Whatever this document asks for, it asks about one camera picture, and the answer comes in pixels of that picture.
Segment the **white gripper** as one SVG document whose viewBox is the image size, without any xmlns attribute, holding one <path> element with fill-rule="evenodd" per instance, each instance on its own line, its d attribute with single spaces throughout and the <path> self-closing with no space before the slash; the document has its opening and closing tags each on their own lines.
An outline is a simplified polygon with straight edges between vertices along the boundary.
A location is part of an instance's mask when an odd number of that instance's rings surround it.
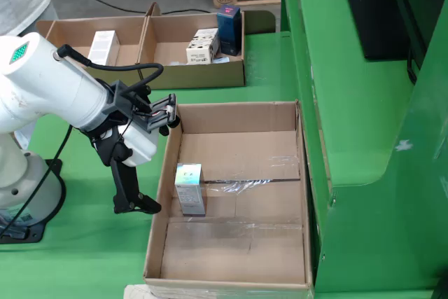
<svg viewBox="0 0 448 299">
<path fill-rule="evenodd" d="M 96 149 L 103 164 L 111 168 L 115 183 L 113 211 L 115 214 L 142 212 L 157 214 L 162 206 L 139 190 L 136 166 L 151 161 L 157 153 L 159 129 L 150 132 L 131 125 L 119 126 L 105 139 L 92 137 L 92 146 Z"/>
</svg>

